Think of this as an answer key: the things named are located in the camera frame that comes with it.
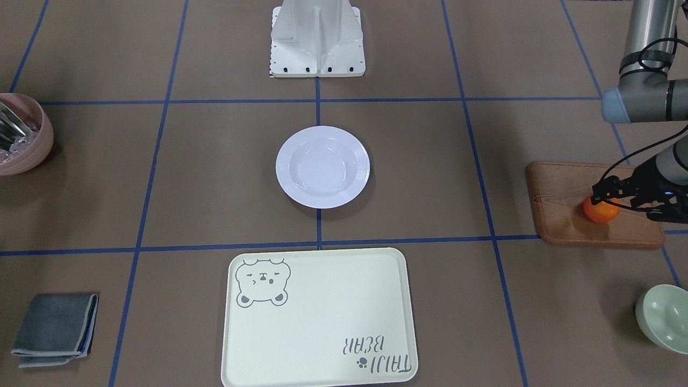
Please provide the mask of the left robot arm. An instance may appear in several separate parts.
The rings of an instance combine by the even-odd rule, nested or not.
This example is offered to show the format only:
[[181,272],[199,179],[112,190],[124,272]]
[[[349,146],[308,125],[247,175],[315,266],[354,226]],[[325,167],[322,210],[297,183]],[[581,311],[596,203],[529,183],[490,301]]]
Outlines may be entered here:
[[[614,124],[686,121],[687,80],[671,80],[678,46],[676,21],[686,1],[634,1],[619,83],[602,97],[604,120]],[[637,166],[629,178],[606,171],[592,187],[590,203],[628,198],[626,209],[654,222],[686,224],[686,130],[671,135],[668,147]]]

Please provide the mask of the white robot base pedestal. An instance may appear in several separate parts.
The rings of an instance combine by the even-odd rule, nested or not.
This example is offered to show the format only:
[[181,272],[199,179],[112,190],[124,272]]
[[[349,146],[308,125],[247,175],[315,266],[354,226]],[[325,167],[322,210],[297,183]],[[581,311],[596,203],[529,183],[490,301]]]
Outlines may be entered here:
[[361,77],[361,10],[349,1],[285,1],[273,8],[269,74],[275,78]]

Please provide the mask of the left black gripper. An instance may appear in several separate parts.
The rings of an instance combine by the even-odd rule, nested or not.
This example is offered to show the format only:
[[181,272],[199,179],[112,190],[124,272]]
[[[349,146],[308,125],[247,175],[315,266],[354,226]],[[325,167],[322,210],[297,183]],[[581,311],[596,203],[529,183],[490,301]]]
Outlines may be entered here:
[[687,223],[686,161],[678,156],[654,156],[634,169],[627,179],[601,178],[592,186],[591,204],[642,212],[659,223]]

